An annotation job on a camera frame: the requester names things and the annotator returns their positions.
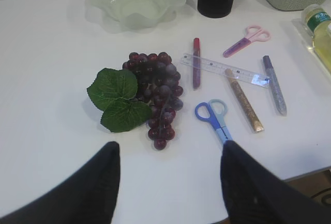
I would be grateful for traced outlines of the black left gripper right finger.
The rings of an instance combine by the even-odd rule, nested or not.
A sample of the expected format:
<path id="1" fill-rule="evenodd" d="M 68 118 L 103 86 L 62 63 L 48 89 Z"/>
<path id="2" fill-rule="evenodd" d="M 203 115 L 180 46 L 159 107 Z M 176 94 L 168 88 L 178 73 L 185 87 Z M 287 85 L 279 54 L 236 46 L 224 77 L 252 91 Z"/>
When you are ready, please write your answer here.
<path id="1" fill-rule="evenodd" d="M 330 208 L 280 180 L 232 140 L 223 144 L 220 180 L 230 223 L 330 223 Z"/>

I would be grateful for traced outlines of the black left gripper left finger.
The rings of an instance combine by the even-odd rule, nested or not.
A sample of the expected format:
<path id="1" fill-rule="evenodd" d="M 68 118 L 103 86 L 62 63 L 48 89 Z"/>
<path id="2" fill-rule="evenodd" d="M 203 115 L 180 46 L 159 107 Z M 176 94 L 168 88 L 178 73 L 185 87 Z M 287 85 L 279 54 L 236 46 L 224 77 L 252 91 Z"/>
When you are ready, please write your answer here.
<path id="1" fill-rule="evenodd" d="M 111 223 L 120 179 L 119 144 L 108 142 L 69 178 L 1 223 Z"/>

